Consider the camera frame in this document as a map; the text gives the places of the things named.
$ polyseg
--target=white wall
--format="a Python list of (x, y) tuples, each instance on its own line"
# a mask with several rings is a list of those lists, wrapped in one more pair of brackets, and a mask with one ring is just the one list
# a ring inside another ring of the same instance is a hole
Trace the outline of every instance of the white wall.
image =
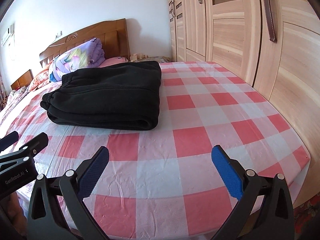
[(9, 42), (0, 48), (6, 90), (28, 69), (34, 75), (41, 71), (39, 54), (57, 32), (64, 37), (97, 22), (121, 18), (127, 19), (132, 54), (171, 56), (167, 0), (15, 0), (0, 22), (1, 36), (15, 23), (15, 50), (9, 53)]

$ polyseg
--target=black fabric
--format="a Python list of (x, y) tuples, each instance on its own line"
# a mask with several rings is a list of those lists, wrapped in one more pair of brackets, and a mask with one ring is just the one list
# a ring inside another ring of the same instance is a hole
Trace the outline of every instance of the black fabric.
[(62, 76), (40, 106), (57, 124), (151, 130), (158, 124), (161, 69), (156, 61), (85, 68)]

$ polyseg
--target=wooden headboard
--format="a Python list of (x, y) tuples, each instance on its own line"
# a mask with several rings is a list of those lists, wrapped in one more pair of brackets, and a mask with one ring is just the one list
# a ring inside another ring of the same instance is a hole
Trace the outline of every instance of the wooden headboard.
[(127, 23), (125, 19), (121, 19), (96, 23), (52, 43), (40, 54), (40, 64), (45, 67), (56, 56), (92, 38), (101, 40), (106, 59), (111, 57), (130, 59)]

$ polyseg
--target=curtain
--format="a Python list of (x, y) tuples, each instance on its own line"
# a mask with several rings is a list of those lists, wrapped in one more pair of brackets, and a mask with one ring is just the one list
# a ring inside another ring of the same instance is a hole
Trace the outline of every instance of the curtain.
[(3, 81), (2, 81), (2, 75), (0, 72), (0, 111), (2, 111), (3, 107), (2, 107), (2, 102), (5, 99), (5, 97), (7, 96), (5, 89), (4, 89), (4, 85), (3, 85)]

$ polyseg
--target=red and white checkered tablecloth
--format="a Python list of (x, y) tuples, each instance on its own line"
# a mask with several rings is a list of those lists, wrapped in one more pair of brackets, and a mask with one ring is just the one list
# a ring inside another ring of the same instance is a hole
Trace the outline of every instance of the red and white checkered tablecloth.
[[(39, 173), (55, 177), (76, 169), (101, 145), (108, 147), (110, 162), (84, 202), (113, 239), (173, 239), (217, 231), (236, 204), (211, 161), (217, 144), (245, 169), (270, 177), (283, 173), (295, 200), (305, 173), (298, 175), (310, 155), (269, 102), (215, 63), (165, 63), (161, 68), (155, 129), (56, 125), (39, 103), (57, 83), (35, 96), (11, 124), (8, 133), (20, 134), (15, 149), (47, 133), (49, 145), (35, 161)], [(19, 193), (30, 198), (32, 187)]]

